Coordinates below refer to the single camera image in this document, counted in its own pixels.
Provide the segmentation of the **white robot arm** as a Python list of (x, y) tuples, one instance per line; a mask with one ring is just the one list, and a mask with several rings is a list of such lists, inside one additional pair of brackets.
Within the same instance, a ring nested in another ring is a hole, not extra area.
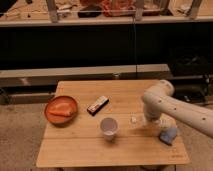
[(167, 80), (147, 88), (141, 97), (146, 119), (156, 121), (166, 114), (213, 138), (213, 110), (177, 100), (173, 93), (174, 86)]

